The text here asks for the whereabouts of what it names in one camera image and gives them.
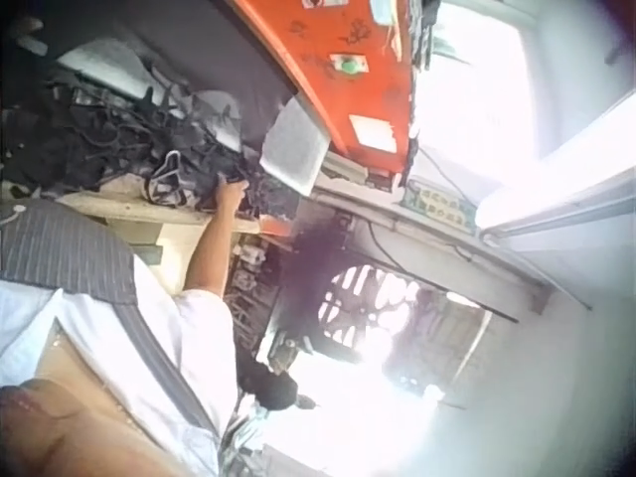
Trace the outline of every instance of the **black cable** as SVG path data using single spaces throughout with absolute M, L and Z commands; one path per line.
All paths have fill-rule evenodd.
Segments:
M 461 248 L 459 248 L 457 245 L 450 245 L 450 246 L 452 247 L 453 250 L 455 250 L 455 253 L 457 253 L 459 256 L 461 256 L 464 260 L 466 260 L 468 262 L 473 261 L 472 255 L 464 254 L 464 252 L 461 250 Z
M 441 177 L 443 177 L 446 181 L 448 181 L 448 183 L 453 186 L 453 188 L 455 188 L 455 190 L 461 195 L 461 197 L 464 198 L 464 200 L 466 202 L 468 202 L 471 206 L 473 206 L 475 209 L 477 209 L 477 205 L 470 200 L 470 198 L 464 193 L 464 191 L 461 189 L 461 187 L 459 187 L 455 181 L 453 181 L 450 177 L 448 177 L 448 175 L 442 170 L 441 167 L 439 167 L 439 164 L 437 164 L 437 161 L 435 161 L 432 157 L 430 157 L 430 154 L 428 154 L 428 152 L 426 152 L 423 148 L 419 148 L 419 150 L 421 151 L 421 153 L 426 156 L 426 159 L 428 159 L 430 161 L 430 163 L 433 165 L 433 167 L 437 170 L 437 172 L 441 175 Z
M 378 241 L 378 238 L 376 237 L 376 233 L 374 232 L 374 228 L 371 225 L 371 221 L 367 221 L 367 227 L 369 228 L 369 234 L 371 234 L 371 239 L 374 241 L 374 244 L 376 245 L 376 247 L 378 248 L 379 251 L 381 251 L 386 258 L 389 259 L 389 261 L 395 265 L 397 267 L 397 269 L 401 270 L 401 271 L 406 271 L 406 269 L 401 266 L 397 260 L 395 260 L 390 253 L 388 253 L 385 248 L 383 246 L 380 245 L 380 242 Z

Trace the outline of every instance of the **yellow sign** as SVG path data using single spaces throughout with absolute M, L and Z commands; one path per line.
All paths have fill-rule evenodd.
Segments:
M 475 207 L 419 180 L 409 179 L 401 201 L 403 207 L 419 212 L 466 234 L 475 235 Z

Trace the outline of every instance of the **white shirt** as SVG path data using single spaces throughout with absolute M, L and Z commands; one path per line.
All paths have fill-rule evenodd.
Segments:
M 228 306 L 203 290 L 171 297 L 136 256 L 134 278 L 141 315 L 223 435 L 238 396 Z M 159 444 L 195 474 L 219 474 L 212 435 L 181 416 L 108 303 L 0 280 L 0 386 L 17 386 L 34 377 L 56 319 L 90 367 Z

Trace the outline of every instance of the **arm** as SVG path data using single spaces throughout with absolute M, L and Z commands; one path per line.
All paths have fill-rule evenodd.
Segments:
M 184 290 L 208 290 L 223 297 L 230 266 L 230 244 L 247 182 L 227 184 L 224 179 L 217 192 L 217 212 L 204 230 L 190 259 Z

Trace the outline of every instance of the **striped fabric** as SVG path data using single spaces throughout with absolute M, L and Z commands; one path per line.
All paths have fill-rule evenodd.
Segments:
M 16 214 L 15 206 L 24 212 Z M 164 353 L 137 307 L 134 254 L 130 246 L 73 209 L 43 200 L 0 206 L 0 280 L 110 303 L 139 356 L 184 418 L 218 431 L 196 395 Z

